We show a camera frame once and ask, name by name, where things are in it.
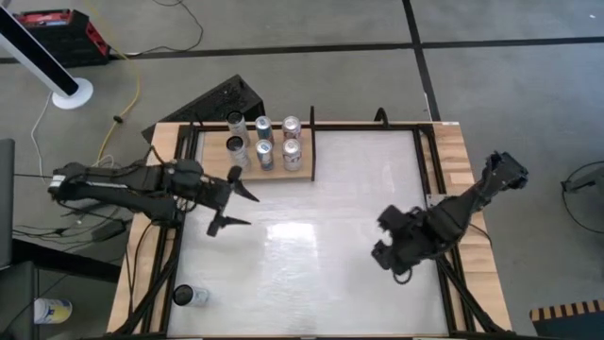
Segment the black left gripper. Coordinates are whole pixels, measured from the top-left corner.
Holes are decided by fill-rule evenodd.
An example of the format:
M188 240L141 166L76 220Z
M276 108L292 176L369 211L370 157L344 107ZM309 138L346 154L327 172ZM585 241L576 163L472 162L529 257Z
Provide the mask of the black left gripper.
M202 177L195 183L194 202L217 211L207 229L208 236L215 237L220 229L228 225L250 225L248 221L222 215L230 198L231 190L239 196L259 202L244 187L241 179L242 172L242 167L235 165L230 168L227 180L215 177Z

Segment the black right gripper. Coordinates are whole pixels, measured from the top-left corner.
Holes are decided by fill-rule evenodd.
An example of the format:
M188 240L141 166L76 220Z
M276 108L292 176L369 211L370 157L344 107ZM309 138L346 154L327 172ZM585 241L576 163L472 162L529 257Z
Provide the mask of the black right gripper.
M397 259L392 248L377 241L371 255L383 270L402 275L425 259L435 259L445 252L445 241L441 235L443 210L433 207L423 211L415 207L410 212L401 212L396 206L389 205L377 218L379 227L384 231L397 232L400 245Z

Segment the white Celsius tropical can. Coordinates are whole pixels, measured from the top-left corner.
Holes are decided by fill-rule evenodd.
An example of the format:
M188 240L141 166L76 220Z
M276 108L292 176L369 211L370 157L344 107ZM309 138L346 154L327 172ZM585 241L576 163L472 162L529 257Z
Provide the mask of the white Celsius tropical can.
M226 140L226 149L234 165L240 166L244 171L251 168L244 140L240 136L231 136Z
M239 111L232 111L226 116L226 122L232 135L242 138L245 145L249 145L250 138L244 119L244 115Z

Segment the blue Red Bull can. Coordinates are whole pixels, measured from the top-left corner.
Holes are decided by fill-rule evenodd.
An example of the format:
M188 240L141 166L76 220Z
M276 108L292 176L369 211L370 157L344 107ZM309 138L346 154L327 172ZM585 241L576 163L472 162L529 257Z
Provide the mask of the blue Red Bull can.
M272 145L275 143L272 122L267 116L259 116L255 121L255 128L260 140L269 141Z
M258 140L256 142L256 153L263 171L270 171L274 168L273 145L268 140Z

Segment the silver Diet Coke can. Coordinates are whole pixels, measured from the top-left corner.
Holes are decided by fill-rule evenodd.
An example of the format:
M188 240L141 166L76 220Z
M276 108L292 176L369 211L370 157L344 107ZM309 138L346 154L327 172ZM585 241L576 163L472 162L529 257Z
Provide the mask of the silver Diet Coke can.
M282 121L282 132L285 140L301 138L301 123L295 116L288 116Z
M302 165L301 144L296 139L283 142L282 156L284 168L288 171L298 171Z

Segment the white Celsius peach can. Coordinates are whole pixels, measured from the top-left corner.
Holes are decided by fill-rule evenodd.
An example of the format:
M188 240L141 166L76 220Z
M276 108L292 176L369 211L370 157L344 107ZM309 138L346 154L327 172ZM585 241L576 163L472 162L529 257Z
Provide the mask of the white Celsius peach can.
M206 288L180 284L173 293L173 302L181 307L203 307L210 297Z

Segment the wooden shelf board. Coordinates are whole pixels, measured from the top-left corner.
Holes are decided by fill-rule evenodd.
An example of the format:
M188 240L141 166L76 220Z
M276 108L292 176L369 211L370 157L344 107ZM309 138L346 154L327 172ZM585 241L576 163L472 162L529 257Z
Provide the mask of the wooden shelf board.
M315 163L315 146L312 139L312 131L310 128L303 128L301 135L302 161L299 170L288 171L285 169L282 156L283 134L280 129L275 129L274 169L264 171L260 168L260 161L254 149L256 142L259 140L258 134L255 130L250 130L250 146L247 150L251 165L248 170L243 171L242 179L312 179ZM200 136L203 138L203 143L201 154L197 159L207 174L224 178L233 165L226 145L231 133L228 130L202 131Z

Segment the black perforated metal panel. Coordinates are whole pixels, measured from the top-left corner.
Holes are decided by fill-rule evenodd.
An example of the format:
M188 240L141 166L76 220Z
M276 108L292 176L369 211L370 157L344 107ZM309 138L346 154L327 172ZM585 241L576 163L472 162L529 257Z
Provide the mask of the black perforated metal panel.
M240 75L228 78L159 122L221 122L232 111L242 113L247 122L266 114L263 100Z

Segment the black power adapter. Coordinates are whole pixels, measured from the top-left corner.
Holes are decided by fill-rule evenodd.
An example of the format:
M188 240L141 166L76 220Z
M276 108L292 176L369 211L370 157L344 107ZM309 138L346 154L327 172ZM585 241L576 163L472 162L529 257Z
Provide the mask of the black power adapter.
M111 221L92 232L92 241L100 243L118 236L126 231L126 221Z

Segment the white floor stand black panel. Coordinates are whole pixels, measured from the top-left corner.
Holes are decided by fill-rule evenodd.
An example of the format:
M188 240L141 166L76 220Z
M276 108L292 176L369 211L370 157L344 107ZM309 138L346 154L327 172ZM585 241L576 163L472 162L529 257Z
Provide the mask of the white floor stand black panel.
M51 99L56 107L73 110L82 107L92 98L91 82L82 77L72 77L2 5L0 46L50 89Z

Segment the black yellow striped object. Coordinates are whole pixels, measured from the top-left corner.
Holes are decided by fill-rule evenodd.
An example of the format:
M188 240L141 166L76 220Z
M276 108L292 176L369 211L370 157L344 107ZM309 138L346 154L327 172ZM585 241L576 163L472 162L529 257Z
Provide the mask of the black yellow striped object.
M532 309L529 318L539 336L604 340L602 298Z

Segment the white yellow canister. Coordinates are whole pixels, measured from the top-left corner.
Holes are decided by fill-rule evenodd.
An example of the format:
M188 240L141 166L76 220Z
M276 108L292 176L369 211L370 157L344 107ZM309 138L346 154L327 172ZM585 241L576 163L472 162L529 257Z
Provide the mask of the white yellow canister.
M60 324L72 314L73 304L67 299L37 298L34 301L34 323L36 325Z

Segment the red black tool case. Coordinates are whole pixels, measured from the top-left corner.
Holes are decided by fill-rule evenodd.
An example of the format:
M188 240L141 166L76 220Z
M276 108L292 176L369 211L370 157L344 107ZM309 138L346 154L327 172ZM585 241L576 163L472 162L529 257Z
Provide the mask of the red black tool case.
M23 11L14 17L65 68L109 63L110 46L79 10Z

